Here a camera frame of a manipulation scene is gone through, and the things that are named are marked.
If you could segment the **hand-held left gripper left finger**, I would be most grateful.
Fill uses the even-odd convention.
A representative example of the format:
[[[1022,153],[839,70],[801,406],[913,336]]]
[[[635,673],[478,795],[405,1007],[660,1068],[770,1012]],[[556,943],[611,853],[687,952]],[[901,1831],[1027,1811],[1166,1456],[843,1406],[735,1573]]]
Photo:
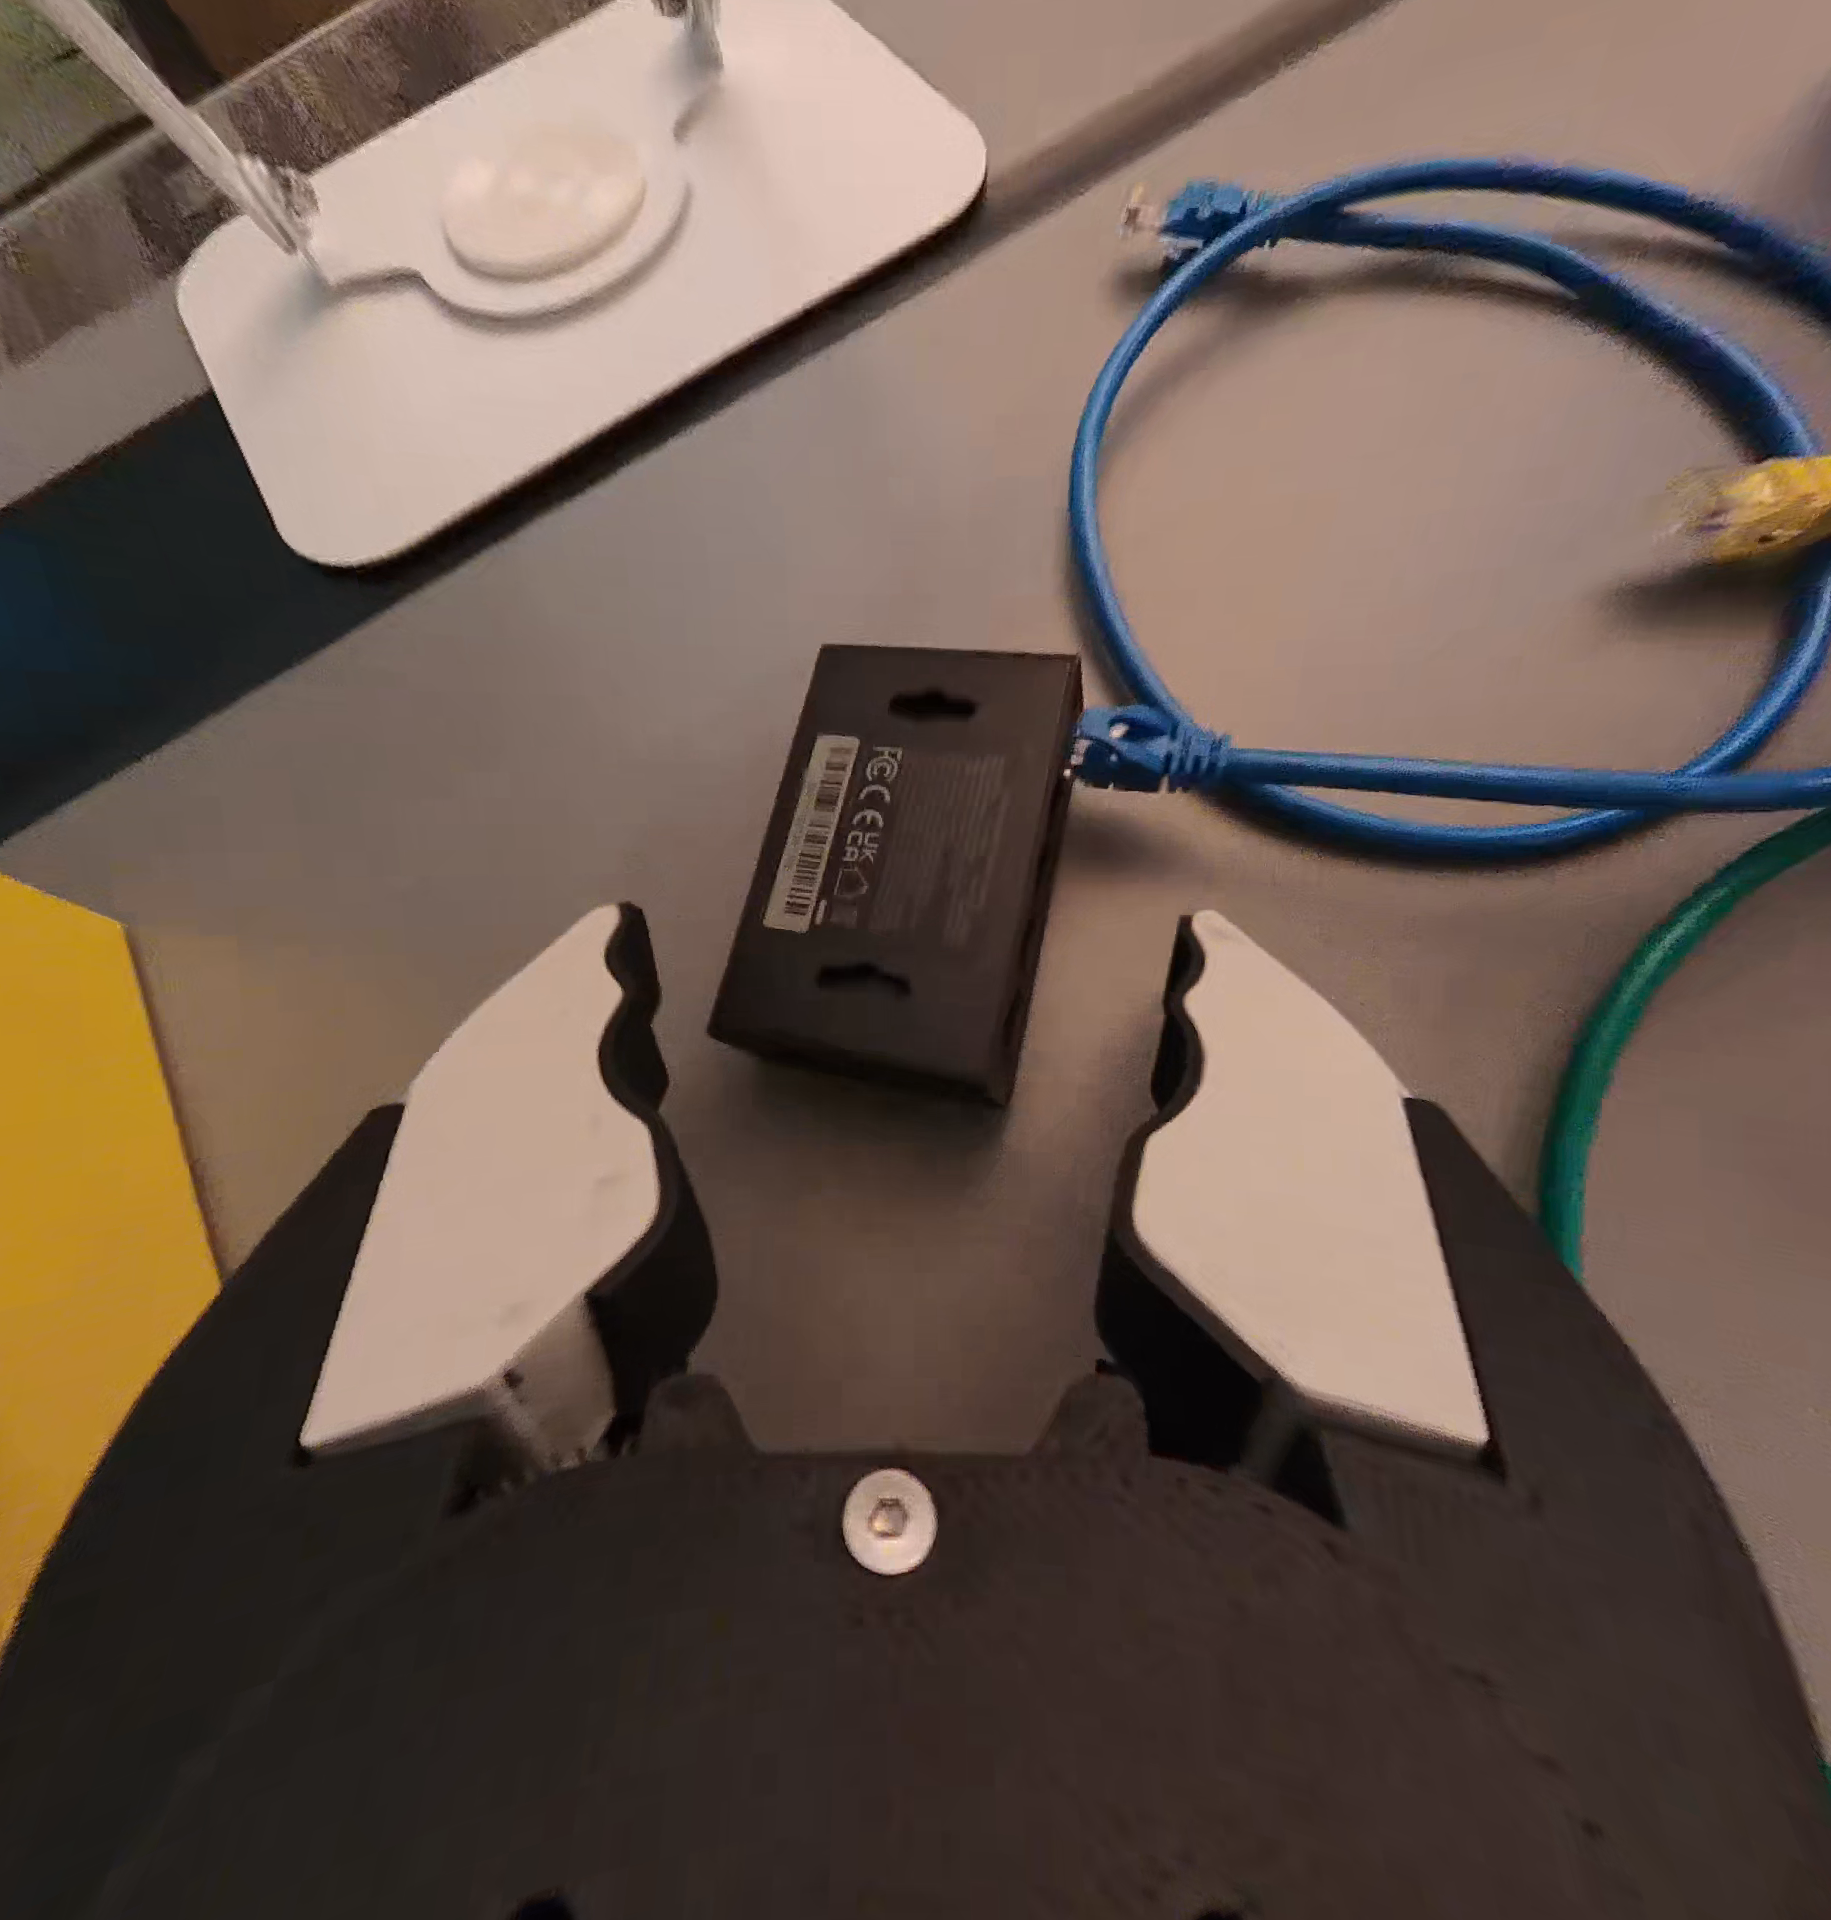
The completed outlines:
[[[580,917],[408,1087],[302,1451],[484,1428],[524,1470],[623,1451],[716,1305],[715,1249],[662,1117],[646,916]]]

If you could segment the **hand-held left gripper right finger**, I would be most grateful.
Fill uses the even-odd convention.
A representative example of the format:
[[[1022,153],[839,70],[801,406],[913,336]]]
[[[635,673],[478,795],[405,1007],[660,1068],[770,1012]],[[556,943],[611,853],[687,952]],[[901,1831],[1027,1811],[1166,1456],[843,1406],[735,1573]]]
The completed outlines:
[[[1490,1445],[1403,1081],[1216,911],[1177,922],[1152,1114],[1095,1323],[1155,1453],[1291,1479],[1325,1431],[1456,1466]]]

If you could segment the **yellow plastic bin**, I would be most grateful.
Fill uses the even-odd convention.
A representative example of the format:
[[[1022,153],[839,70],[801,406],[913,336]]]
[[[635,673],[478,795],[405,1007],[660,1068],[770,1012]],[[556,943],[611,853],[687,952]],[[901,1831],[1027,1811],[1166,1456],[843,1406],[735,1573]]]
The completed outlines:
[[[0,1660],[218,1284],[128,934],[0,875]]]

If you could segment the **black ethernet switch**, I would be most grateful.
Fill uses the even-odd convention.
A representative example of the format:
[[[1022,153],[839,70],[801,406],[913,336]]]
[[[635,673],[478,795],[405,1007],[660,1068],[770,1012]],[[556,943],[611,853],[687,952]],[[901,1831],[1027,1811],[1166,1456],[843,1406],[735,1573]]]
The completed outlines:
[[[1082,692],[1072,653],[824,648],[710,1037],[1008,1106]]]

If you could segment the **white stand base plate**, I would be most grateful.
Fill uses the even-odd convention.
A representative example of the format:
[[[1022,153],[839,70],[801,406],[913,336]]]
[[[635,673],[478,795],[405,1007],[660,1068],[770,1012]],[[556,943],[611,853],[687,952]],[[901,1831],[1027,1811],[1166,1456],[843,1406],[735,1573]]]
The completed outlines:
[[[839,5],[602,5],[218,228],[183,329],[283,543],[401,558],[967,213],[975,124]]]

